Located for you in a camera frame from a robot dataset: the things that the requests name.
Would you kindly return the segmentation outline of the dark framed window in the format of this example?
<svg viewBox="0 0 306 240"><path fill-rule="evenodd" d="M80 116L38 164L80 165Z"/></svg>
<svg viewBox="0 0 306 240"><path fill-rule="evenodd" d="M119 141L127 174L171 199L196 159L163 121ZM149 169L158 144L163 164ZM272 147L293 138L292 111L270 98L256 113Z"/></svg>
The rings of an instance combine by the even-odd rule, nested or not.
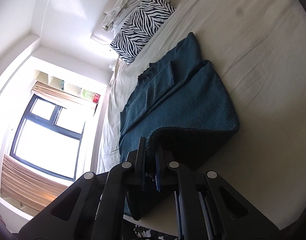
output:
<svg viewBox="0 0 306 240"><path fill-rule="evenodd" d="M56 178L74 181L85 118L36 94L15 132L10 156Z"/></svg>

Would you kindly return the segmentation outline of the zebra print pillow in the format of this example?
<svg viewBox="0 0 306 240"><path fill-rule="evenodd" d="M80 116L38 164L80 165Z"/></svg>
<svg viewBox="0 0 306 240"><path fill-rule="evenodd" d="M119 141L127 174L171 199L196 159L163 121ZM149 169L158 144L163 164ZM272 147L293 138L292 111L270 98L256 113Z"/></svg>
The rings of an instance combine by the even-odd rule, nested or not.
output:
<svg viewBox="0 0 306 240"><path fill-rule="evenodd" d="M125 63L132 64L175 10L166 0L141 1L123 23L110 47Z"/></svg>

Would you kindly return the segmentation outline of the tan striped curtain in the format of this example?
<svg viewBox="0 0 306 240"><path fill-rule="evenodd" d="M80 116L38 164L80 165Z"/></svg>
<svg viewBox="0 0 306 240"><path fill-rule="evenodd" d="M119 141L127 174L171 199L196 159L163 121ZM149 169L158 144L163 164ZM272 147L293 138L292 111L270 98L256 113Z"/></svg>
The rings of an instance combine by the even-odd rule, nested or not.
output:
<svg viewBox="0 0 306 240"><path fill-rule="evenodd" d="M40 81L37 81L33 85L31 93L32 96L36 94L47 101L53 102L67 109L75 109L75 111L79 112L85 118L85 126L87 121L92 119L97 110L96 103L69 94L61 89L54 88ZM82 140L78 157L77 178L78 175L81 174L80 159L82 157L81 151L83 150ZM55 200L55 198L60 195L69 184L73 183L77 179L69 181L45 174L44 172L38 171L17 161L10 156L10 152L4 156L2 161L1 189L37 212L41 211L44 207L50 204L51 201Z"/></svg>

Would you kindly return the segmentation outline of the crumpled white blanket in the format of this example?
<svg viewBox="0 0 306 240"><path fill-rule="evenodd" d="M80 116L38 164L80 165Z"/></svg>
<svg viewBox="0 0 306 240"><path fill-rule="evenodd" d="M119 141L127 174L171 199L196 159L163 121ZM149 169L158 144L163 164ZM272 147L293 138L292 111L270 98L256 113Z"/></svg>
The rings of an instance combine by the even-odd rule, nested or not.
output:
<svg viewBox="0 0 306 240"><path fill-rule="evenodd" d="M111 32L141 3L142 0L117 0L113 8L106 14L102 29Z"/></svg>

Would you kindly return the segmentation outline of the beige bed sheet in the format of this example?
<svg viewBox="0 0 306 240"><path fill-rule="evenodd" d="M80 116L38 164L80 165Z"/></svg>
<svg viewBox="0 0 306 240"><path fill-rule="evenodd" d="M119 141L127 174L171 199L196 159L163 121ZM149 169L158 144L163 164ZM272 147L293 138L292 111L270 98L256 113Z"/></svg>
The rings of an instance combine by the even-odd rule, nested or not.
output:
<svg viewBox="0 0 306 240"><path fill-rule="evenodd" d="M218 172L284 229L306 207L306 12L298 0L170 1L174 14L114 74L97 171L119 162L119 113L139 74L192 32L241 124L202 171Z"/></svg>

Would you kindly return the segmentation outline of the green box on shelf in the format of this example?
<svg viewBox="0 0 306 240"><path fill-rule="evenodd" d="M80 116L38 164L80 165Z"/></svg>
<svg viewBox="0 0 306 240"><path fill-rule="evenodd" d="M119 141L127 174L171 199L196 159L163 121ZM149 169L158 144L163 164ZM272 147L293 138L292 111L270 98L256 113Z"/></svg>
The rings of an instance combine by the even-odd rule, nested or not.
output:
<svg viewBox="0 0 306 240"><path fill-rule="evenodd" d="M89 90L84 89L83 92L82 92L82 97L85 98L85 99L92 100L93 97L94 97L94 94L93 94L93 92L90 92Z"/></svg>

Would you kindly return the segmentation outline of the dark teal knit sweater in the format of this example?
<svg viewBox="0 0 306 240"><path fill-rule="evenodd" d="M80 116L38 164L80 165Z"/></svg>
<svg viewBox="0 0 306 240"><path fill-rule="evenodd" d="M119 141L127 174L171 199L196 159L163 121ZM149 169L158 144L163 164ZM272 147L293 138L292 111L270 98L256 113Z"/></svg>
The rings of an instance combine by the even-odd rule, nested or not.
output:
<svg viewBox="0 0 306 240"><path fill-rule="evenodd" d="M126 215L140 219L169 195L156 189L158 149L191 170L199 169L239 130L231 98L212 63L189 33L150 63L120 113L120 160L145 145L145 189L128 192Z"/></svg>

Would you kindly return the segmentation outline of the red box on shelf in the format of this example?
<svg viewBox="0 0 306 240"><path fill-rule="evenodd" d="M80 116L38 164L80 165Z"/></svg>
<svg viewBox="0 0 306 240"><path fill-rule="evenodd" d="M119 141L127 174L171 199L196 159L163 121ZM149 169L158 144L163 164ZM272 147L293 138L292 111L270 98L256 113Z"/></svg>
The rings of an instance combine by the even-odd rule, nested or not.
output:
<svg viewBox="0 0 306 240"><path fill-rule="evenodd" d="M100 94L97 94L97 93L96 93L96 94L94 95L94 97L93 97L93 102L94 102L94 103L98 103L98 102L99 102L99 99L100 99Z"/></svg>

